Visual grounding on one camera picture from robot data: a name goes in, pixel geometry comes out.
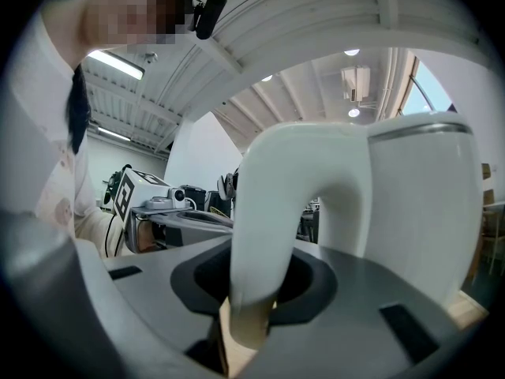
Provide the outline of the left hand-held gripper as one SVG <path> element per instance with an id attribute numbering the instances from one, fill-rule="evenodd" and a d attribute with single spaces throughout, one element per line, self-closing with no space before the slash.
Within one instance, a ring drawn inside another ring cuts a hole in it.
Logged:
<path id="1" fill-rule="evenodd" d="M 122 223 L 125 245 L 131 252 L 139 253 L 138 223 L 152 216 L 178 212 L 176 216 L 164 218 L 165 243 L 171 247 L 188 246 L 232 233 L 233 220 L 212 212 L 190 210 L 187 198 L 186 208 L 174 208 L 167 198 L 171 187 L 153 174 L 125 169 L 114 198 L 114 210 Z"/>

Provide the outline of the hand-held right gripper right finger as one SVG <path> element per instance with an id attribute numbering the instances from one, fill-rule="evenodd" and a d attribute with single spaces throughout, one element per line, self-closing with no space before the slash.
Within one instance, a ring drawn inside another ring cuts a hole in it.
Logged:
<path id="1" fill-rule="evenodd" d="M 281 303 L 242 379 L 440 379 L 473 336 L 377 263 L 294 248 Z"/>

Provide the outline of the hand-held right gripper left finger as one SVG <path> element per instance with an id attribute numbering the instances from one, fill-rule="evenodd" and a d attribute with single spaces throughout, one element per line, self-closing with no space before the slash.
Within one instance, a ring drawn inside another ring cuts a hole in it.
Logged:
<path id="1" fill-rule="evenodd" d="M 219 309 L 228 295 L 230 238 L 106 263 L 114 284 L 147 326 L 197 364 L 229 372 Z"/>

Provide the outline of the white electric kettle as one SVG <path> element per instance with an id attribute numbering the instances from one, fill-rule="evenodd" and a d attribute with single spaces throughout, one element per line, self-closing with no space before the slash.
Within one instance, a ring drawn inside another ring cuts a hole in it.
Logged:
<path id="1" fill-rule="evenodd" d="M 440 306 L 466 278 L 483 188 L 473 131 L 459 114 L 278 124 L 253 141 L 238 172 L 230 334 L 246 347 L 266 337 L 311 200 L 320 203 L 320 246 L 374 261 Z"/>

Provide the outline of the person's left forearm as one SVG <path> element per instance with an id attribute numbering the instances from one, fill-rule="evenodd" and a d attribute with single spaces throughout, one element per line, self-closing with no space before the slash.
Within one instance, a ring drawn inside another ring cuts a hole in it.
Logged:
<path id="1" fill-rule="evenodd" d="M 94 244 L 101 258 L 127 256 L 133 253 L 125 246 L 121 220 L 103 212 L 94 198 L 77 198 L 74 210 L 74 228 L 78 239 Z"/>

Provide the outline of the person's left hand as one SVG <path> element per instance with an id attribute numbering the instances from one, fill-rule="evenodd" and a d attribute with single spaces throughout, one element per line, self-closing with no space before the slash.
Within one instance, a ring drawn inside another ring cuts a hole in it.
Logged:
<path id="1" fill-rule="evenodd" d="M 150 220 L 142 220 L 137 225 L 137 247 L 140 253 L 149 253 L 161 249 L 165 243 L 164 228 Z"/>

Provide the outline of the black bin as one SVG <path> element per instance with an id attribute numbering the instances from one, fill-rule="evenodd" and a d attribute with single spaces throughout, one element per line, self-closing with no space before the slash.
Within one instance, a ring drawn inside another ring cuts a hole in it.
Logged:
<path id="1" fill-rule="evenodd" d="M 199 211 L 209 212 L 211 207 L 222 210 L 221 198 L 217 191 L 206 191 L 199 187 L 185 185 L 182 186 L 185 191 L 185 196 L 193 200 L 196 204 L 196 209 Z"/>

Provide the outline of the white backpack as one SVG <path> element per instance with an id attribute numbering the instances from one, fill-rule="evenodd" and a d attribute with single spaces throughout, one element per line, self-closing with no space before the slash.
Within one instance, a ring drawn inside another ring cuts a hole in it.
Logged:
<path id="1" fill-rule="evenodd" d="M 220 176 L 217 181 L 218 193 L 222 201 L 235 200 L 238 187 L 238 169 L 234 173 Z"/>

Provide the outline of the short tube ceiling light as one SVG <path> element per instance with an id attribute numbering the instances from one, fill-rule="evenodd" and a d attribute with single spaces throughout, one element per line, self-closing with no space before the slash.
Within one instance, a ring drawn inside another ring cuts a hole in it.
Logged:
<path id="1" fill-rule="evenodd" d="M 120 141 L 127 141 L 127 142 L 131 141 L 130 138 L 128 138 L 126 136 L 123 136 L 123 135 L 121 135 L 119 133 L 115 133 L 113 131 L 110 131 L 108 129 L 105 129 L 103 127 L 98 127 L 98 132 L 101 133 L 101 134 L 104 134 L 104 135 L 106 135 L 108 137 L 113 137 L 114 139 L 118 139 Z"/>

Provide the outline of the person's cream sweatshirt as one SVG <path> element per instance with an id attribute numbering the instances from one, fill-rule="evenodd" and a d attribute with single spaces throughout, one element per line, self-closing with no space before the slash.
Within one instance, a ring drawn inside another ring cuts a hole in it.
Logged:
<path id="1" fill-rule="evenodd" d="M 0 209 L 28 212 L 77 238 L 77 198 L 95 201 L 81 69 L 52 43 L 41 14 L 28 23 L 0 80 Z"/>

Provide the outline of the long tube ceiling light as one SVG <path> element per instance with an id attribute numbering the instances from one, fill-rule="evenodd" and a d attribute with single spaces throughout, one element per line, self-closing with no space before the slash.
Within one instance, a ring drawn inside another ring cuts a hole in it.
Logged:
<path id="1" fill-rule="evenodd" d="M 92 51 L 87 57 L 108 65 L 138 81 L 144 77 L 145 70 L 143 68 L 109 51 Z"/>

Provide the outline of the wooden chair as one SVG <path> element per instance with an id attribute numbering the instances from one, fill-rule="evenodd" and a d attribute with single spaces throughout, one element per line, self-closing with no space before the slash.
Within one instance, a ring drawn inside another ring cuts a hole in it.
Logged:
<path id="1" fill-rule="evenodd" d="M 484 191 L 483 230 L 481 233 L 484 244 L 490 244 L 488 255 L 489 274 L 492 274 L 496 263 L 499 247 L 505 246 L 505 201 L 497 201 L 493 189 Z"/>

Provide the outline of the white ceiling air conditioner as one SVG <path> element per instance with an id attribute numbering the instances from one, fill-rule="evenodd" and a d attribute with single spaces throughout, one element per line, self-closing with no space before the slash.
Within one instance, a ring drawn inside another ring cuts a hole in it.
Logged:
<path id="1" fill-rule="evenodd" d="M 368 66 L 341 69 L 344 99 L 359 103 L 369 96 L 371 70 Z"/>

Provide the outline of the large window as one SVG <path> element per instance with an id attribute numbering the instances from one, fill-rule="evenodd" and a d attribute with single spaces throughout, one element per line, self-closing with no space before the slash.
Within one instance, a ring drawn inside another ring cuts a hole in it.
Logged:
<path id="1" fill-rule="evenodd" d="M 415 58 L 398 114 L 447 111 L 456 112 L 449 95 L 426 65 Z"/>

